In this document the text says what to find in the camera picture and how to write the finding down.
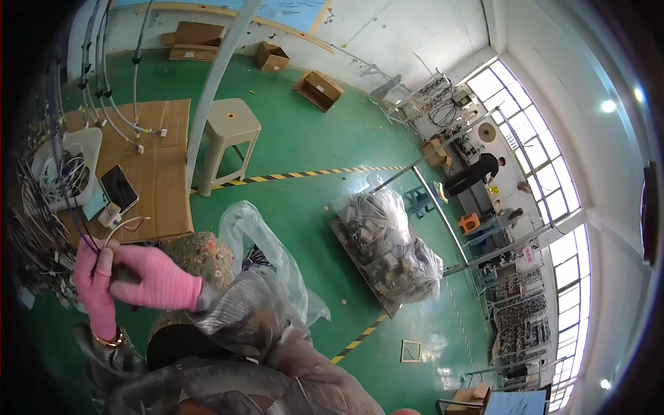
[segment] orange stool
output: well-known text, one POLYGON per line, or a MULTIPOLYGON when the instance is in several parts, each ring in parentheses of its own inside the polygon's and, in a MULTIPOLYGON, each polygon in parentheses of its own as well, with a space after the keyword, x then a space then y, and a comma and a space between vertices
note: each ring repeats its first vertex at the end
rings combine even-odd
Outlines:
POLYGON ((468 236, 470 232, 473 232, 479 226, 479 218, 477 213, 467 214, 462 216, 457 223, 461 228, 464 236, 468 236))

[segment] plastic sheet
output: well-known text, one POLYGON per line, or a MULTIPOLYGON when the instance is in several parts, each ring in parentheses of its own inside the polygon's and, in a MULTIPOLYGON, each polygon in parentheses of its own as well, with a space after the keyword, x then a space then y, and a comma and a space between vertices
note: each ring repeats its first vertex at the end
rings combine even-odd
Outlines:
POLYGON ((419 238, 363 268, 376 290, 397 303, 417 303, 440 292, 443 260, 419 238))
MULTIPOLYGON (((369 177, 369 188, 382 183, 369 177)), ((404 201, 383 188, 374 195, 358 193, 332 202, 359 253, 373 286, 398 303, 415 303, 437 296, 443 261, 421 239, 410 237, 404 201)))
POLYGON ((306 322, 307 326, 312 325, 320 317, 331 320, 330 310, 325 302, 305 287, 297 262, 268 227, 254 205, 248 201, 230 205, 219 221, 218 238, 233 254, 235 275, 240 274, 243 259, 256 245, 272 266, 252 264, 249 269, 260 273, 266 268, 271 268, 276 274, 277 281, 283 285, 298 317, 306 322))

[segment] hand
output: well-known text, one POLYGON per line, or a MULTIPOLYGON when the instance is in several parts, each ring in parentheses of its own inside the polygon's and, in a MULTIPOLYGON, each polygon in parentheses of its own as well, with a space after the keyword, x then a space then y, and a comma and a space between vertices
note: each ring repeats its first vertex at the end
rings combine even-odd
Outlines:
MULTIPOLYGON (((92 245, 93 238, 86 237, 86 239, 92 245)), ((104 245, 104 241, 98 239, 94 239, 94 242, 99 247, 104 245)), ((115 340, 117 329, 116 307, 108 291, 112 265, 113 251, 103 248, 97 257, 81 238, 72 280, 78 291, 78 297, 88 312, 90 329, 97 337, 108 342, 115 340)))
POLYGON ((114 297, 134 305, 194 312, 203 280, 180 269, 164 251, 146 246, 108 244, 114 260, 129 266, 141 277, 140 284, 115 281, 110 291, 114 297))

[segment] phone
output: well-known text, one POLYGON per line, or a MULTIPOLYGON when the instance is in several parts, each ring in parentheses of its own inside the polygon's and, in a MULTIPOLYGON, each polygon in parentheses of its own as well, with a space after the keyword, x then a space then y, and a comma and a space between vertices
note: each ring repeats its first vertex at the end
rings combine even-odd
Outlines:
POLYGON ((119 164, 104 173, 101 182, 102 190, 108 199, 120 207, 120 214, 125 214, 138 202, 138 195, 122 173, 119 164))

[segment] ceiling light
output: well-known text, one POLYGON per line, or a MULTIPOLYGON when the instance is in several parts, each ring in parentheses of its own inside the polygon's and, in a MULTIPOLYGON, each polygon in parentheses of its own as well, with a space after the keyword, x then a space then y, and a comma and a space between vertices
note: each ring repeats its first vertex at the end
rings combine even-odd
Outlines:
POLYGON ((611 100, 606 100, 602 102, 602 111, 604 112, 613 112, 616 110, 616 108, 618 108, 618 106, 616 105, 615 102, 611 100))
POLYGON ((645 96, 643 95, 643 91, 641 90, 641 88, 634 88, 634 97, 638 102, 643 102, 645 96))

